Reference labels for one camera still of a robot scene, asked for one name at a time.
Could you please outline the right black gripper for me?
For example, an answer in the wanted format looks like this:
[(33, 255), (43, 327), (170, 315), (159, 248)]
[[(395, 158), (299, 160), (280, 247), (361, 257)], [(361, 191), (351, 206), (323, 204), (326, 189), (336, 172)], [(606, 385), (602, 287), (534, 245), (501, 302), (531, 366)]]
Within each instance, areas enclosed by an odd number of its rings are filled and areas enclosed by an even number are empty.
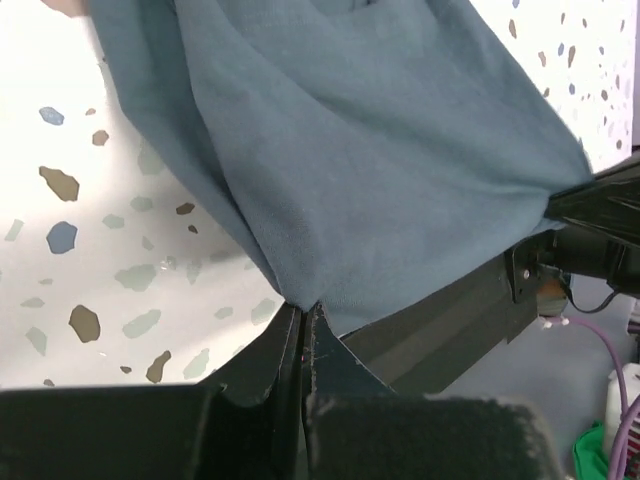
[[(639, 153), (554, 194), (544, 217), (605, 235), (639, 234)], [(533, 296), (561, 274), (603, 279), (617, 294), (639, 297), (639, 248), (578, 227), (549, 230), (505, 252), (513, 301)]]

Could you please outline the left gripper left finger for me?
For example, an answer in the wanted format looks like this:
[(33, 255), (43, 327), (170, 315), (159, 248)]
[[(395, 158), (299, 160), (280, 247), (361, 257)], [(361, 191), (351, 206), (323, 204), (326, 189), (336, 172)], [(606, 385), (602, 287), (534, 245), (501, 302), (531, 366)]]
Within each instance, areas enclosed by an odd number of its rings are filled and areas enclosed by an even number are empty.
[(5, 479), (291, 479), (303, 316), (282, 307), (195, 384), (9, 390)]

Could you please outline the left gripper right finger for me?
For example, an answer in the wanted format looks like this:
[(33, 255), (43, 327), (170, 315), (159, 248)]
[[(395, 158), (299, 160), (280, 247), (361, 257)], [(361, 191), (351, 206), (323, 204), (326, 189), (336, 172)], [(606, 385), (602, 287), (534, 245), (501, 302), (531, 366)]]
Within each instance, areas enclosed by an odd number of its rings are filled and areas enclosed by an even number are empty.
[(544, 423), (527, 405), (400, 395), (334, 335), (322, 305), (306, 322), (309, 478), (563, 478)]

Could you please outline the slate blue t shirt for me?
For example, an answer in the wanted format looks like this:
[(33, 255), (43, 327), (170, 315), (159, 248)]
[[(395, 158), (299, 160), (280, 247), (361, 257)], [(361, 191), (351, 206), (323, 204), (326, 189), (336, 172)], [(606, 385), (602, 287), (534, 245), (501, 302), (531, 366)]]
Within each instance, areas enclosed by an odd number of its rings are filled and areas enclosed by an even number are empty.
[(591, 179), (467, 1), (93, 1), (119, 104), (289, 303), (346, 334)]

